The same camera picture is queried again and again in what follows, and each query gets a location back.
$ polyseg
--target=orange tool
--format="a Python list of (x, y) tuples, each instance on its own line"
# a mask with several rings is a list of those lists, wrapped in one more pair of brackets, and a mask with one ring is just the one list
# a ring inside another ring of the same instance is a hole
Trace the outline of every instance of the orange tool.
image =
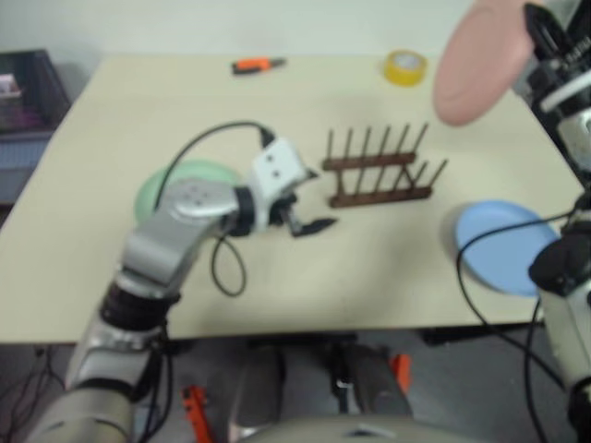
[(408, 393), (412, 383), (412, 377), (410, 374), (411, 364), (412, 360), (410, 356), (403, 353), (396, 355), (390, 360), (390, 369), (394, 373), (394, 376), (400, 385), (400, 389), (402, 389), (405, 394)]
[(205, 389), (189, 386), (183, 389), (183, 404), (187, 411), (187, 420), (193, 425), (197, 443), (213, 443), (210, 426), (203, 411), (205, 405)]
[(235, 76), (256, 74), (272, 67), (285, 65), (284, 58), (245, 58), (232, 63), (232, 72)]

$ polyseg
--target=table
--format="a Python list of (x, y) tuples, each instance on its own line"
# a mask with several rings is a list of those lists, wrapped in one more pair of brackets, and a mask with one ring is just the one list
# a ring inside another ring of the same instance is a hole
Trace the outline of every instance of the table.
[[(212, 245), (206, 245), (171, 312), (173, 338), (474, 325), (452, 260), (459, 210), (503, 198), (550, 215), (571, 207), (580, 192), (511, 93), (471, 126), (440, 124), (430, 102), (434, 62), (420, 86), (403, 89), (383, 79), (379, 57), (291, 57), (284, 68), (246, 78), (230, 75), (233, 59), (115, 55), (103, 61), (0, 233), (1, 342), (77, 340), (134, 227), (141, 184), (196, 133), (228, 120), (256, 119), (274, 128), (317, 170), (329, 128), (342, 146), (352, 126), (360, 150), (365, 127), (372, 126), (372, 152), (386, 125), (393, 149), (405, 122), (412, 124), (410, 141), (428, 121), (419, 151), (431, 161), (426, 176), (441, 160), (450, 163), (429, 200), (331, 210), (332, 174), (302, 186), (301, 218), (334, 216), (338, 223), (309, 238), (276, 228), (237, 240), (248, 268), (247, 291), (238, 299), (215, 290)], [(257, 135), (240, 129), (209, 139), (189, 158), (245, 173), (258, 148)], [(385, 180), (393, 178), (387, 173)], [(230, 259), (223, 257), (223, 265), (232, 273)], [(532, 314), (532, 299), (472, 279), (468, 289), (494, 323)]]

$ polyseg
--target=white wall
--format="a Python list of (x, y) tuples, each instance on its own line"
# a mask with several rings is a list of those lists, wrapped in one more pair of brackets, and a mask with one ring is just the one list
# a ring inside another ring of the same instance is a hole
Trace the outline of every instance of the white wall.
[(471, 3), (0, 0), (0, 52), (48, 49), (76, 97), (108, 53), (439, 54)]

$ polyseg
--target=blue plate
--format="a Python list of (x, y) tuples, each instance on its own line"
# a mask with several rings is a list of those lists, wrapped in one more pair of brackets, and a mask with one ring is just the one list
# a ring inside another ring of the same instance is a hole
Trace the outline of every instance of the blue plate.
[[(477, 235), (509, 224), (540, 218), (531, 210), (507, 201), (489, 200), (465, 210), (455, 226), (458, 249)], [(505, 293), (537, 296), (527, 270), (537, 254), (558, 239), (547, 224), (498, 233), (480, 240), (464, 254), (464, 263), (489, 286)]]

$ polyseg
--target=yellow tape roll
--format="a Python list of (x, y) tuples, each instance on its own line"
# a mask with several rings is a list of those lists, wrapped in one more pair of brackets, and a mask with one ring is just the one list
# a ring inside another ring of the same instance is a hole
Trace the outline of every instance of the yellow tape roll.
[(427, 72), (427, 59), (412, 51), (389, 53), (384, 63), (384, 76), (395, 85), (415, 86)]

